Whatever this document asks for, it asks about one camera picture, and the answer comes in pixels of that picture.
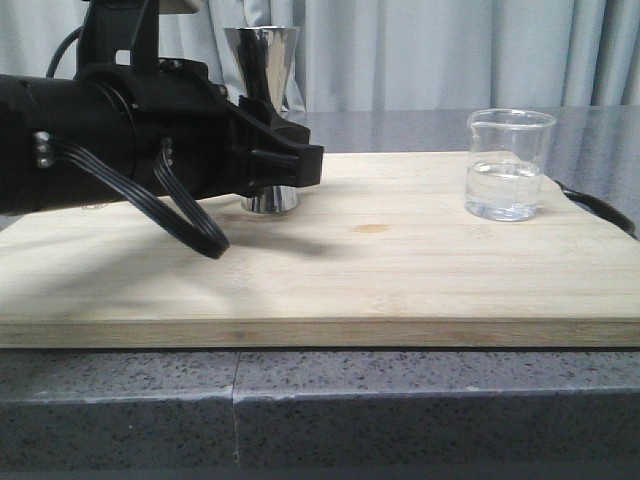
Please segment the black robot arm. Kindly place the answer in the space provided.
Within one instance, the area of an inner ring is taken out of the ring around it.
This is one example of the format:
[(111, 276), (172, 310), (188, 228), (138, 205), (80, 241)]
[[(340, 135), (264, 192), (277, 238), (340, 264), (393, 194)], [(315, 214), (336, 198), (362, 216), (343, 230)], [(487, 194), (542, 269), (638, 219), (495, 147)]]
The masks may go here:
[(264, 104), (234, 105), (207, 74), (203, 63), (165, 59), (151, 74), (93, 65), (74, 80), (3, 76), (2, 213), (120, 200), (69, 162), (39, 167), (39, 132), (85, 148), (158, 196), (164, 190), (153, 166), (166, 138), (173, 142), (173, 172), (198, 199), (319, 183), (321, 147), (273, 129)]

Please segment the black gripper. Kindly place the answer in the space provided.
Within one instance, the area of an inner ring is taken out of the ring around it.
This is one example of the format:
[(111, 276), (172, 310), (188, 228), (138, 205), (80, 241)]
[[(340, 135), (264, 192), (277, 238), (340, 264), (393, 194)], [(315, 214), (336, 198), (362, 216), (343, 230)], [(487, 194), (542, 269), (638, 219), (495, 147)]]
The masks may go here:
[(324, 148), (310, 143), (310, 130), (285, 120), (268, 101), (240, 97), (249, 127), (247, 173), (233, 150), (236, 108), (195, 61), (161, 59), (150, 70), (91, 62), (75, 79), (97, 87), (116, 110), (98, 138), (79, 144), (101, 162), (155, 196), (169, 190), (154, 174), (165, 140), (171, 141), (172, 172), (194, 198), (231, 193), (256, 196), (272, 186), (309, 187), (321, 182)]

